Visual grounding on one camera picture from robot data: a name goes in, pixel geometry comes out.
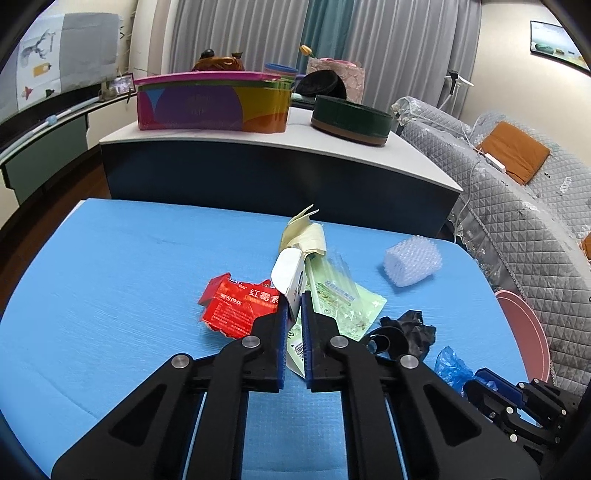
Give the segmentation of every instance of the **orange cushion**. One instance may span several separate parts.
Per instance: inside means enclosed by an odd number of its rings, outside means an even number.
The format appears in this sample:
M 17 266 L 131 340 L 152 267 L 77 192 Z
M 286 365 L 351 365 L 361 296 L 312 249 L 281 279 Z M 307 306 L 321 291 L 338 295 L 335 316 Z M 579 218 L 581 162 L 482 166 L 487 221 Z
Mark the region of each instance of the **orange cushion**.
M 500 161 L 520 185 L 528 183 L 550 155 L 549 148 L 507 122 L 499 123 L 478 148 Z
M 587 255 L 587 259 L 591 260 L 591 233 L 581 242 L 581 248 L 585 252 L 585 255 Z

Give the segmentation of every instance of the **grey quilted sofa cover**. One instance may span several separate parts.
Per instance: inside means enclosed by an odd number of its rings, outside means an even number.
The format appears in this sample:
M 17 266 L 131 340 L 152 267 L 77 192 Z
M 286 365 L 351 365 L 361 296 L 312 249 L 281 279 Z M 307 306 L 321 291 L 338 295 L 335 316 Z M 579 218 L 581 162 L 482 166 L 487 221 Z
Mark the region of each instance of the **grey quilted sofa cover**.
M 557 385 L 583 394 L 591 378 L 591 271 L 580 241 L 591 230 L 591 168 L 545 135 L 500 113 L 481 115 L 472 128 L 413 98 L 392 106 L 402 137 L 464 189 L 452 219 L 462 232 L 483 232 L 469 251 L 493 286 L 506 269 L 538 315 L 556 369 Z M 474 152 L 501 121 L 546 145 L 550 156 L 526 186 Z M 491 268 L 498 256 L 504 268 Z

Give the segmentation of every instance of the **photo frame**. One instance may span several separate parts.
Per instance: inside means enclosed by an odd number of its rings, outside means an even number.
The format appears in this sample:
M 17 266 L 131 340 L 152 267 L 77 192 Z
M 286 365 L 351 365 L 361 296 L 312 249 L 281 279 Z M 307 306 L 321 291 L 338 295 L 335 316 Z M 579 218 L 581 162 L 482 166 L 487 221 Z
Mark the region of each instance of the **photo frame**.
M 134 74 L 127 73 L 114 78 L 110 82 L 107 82 L 108 90 L 114 89 L 117 95 L 129 95 L 135 93 Z
M 530 52 L 591 74 L 581 52 L 560 25 L 531 21 Z

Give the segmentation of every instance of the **grey curtain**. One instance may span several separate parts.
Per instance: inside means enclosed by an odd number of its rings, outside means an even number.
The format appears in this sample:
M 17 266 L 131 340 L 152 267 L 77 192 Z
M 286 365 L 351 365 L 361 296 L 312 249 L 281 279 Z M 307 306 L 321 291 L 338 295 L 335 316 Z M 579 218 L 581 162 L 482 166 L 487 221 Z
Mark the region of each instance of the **grey curtain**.
M 267 62 L 295 67 L 309 0 L 180 0 L 171 72 L 191 70 L 201 52 L 242 51 L 247 70 Z
M 481 9 L 480 0 L 356 0 L 344 58 L 365 68 L 363 103 L 387 111 L 408 95 L 437 106 L 449 69 L 472 75 Z M 448 113 L 460 115 L 466 88 Z

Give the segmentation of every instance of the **clear plastic packaging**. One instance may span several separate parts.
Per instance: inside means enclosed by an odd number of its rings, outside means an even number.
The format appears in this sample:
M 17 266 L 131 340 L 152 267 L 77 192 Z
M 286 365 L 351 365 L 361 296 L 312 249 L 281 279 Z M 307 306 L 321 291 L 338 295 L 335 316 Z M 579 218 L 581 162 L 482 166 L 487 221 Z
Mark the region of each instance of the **clear plastic packaging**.
M 353 281 L 347 263 L 337 252 L 308 257 L 306 275 L 314 309 L 334 318 L 341 334 L 353 340 L 365 334 L 385 304 L 383 297 Z

